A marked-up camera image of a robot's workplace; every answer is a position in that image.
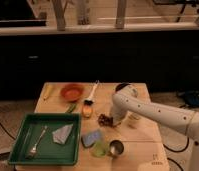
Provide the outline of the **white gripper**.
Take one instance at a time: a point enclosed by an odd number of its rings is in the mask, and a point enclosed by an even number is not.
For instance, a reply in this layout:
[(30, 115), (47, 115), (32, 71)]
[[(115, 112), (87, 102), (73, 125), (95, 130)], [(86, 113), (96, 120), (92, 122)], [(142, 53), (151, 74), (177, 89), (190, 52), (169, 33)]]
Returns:
[(120, 125), (126, 114), (127, 109), (123, 105), (113, 103), (110, 109), (110, 116), (112, 117), (110, 126), (114, 128)]

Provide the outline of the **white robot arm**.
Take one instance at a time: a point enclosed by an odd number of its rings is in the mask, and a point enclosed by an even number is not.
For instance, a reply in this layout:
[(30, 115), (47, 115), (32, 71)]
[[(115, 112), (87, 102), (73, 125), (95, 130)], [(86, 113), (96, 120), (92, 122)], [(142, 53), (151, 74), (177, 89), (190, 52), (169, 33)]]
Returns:
[(194, 141), (189, 171), (199, 171), (199, 112), (143, 101), (131, 84), (119, 84), (112, 94), (110, 117), (118, 125), (128, 111), (160, 123)]

